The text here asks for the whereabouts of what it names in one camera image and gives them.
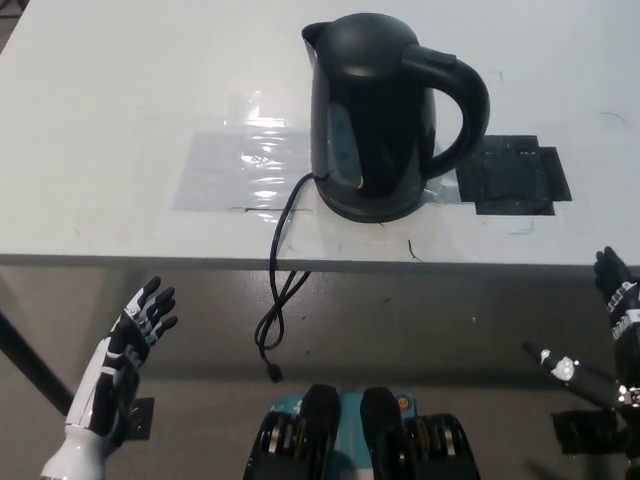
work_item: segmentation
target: table leg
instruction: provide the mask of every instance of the table leg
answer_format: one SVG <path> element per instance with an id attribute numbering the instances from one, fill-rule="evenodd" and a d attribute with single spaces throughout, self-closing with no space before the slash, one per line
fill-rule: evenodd
<path id="1" fill-rule="evenodd" d="M 0 312 L 0 350 L 49 400 L 49 403 L 66 417 L 71 408 L 73 394 L 2 312 Z"/>

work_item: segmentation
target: robotic hand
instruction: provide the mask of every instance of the robotic hand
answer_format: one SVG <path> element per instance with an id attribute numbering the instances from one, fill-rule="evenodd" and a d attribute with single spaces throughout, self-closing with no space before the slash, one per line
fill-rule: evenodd
<path id="1" fill-rule="evenodd" d="M 175 316 L 174 289 L 155 297 L 154 277 L 124 308 L 98 344 L 67 415 L 66 439 L 42 471 L 42 480 L 103 480 L 107 457 L 122 445 L 139 383 L 139 369 Z"/>
<path id="2" fill-rule="evenodd" d="M 523 347 L 569 391 L 620 414 L 627 424 L 623 436 L 624 451 L 631 462 L 627 478 L 640 478 L 639 282 L 610 247 L 597 253 L 593 269 L 609 314 L 616 377 L 532 342 L 525 342 Z"/>

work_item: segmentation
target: white robotic hand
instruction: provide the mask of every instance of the white robotic hand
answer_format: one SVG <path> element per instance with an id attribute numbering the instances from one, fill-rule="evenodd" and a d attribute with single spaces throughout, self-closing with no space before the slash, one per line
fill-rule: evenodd
<path id="1" fill-rule="evenodd" d="M 96 348 L 66 419 L 66 439 L 45 465 L 41 479 L 102 480 L 106 458 L 125 440 L 139 369 L 175 316 L 174 289 L 155 297 L 155 277 L 131 299 Z"/>

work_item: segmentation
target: white table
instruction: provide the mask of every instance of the white table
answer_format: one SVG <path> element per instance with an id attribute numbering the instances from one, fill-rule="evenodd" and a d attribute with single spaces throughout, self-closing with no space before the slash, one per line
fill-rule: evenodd
<path id="1" fill-rule="evenodd" d="M 266 268 L 273 215 L 176 208 L 190 149 L 198 134 L 224 133 L 252 92 L 256 118 L 304 131 L 311 69 L 300 30 L 357 11 L 399 17 L 423 45 L 475 67 L 491 94 L 487 133 L 557 147 L 574 201 L 549 217 L 434 203 L 361 225 L 308 185 L 282 268 L 582 266 L 606 244 L 640 265 L 635 0 L 33 0 L 0 56 L 0 262 Z M 442 147 L 459 119 L 437 101 Z M 212 158 L 218 181 L 236 168 Z"/>

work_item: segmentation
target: electric kettle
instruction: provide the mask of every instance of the electric kettle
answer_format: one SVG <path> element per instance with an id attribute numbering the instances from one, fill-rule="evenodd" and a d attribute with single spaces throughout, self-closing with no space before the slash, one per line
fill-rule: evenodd
<path id="1" fill-rule="evenodd" d="M 452 170 L 482 140 L 489 94 L 480 75 L 421 47 L 400 20 L 358 13 L 302 30 L 313 66 L 311 164 L 326 204 L 358 222 L 413 211 L 428 179 Z M 434 156 L 433 90 L 462 111 L 462 130 Z"/>

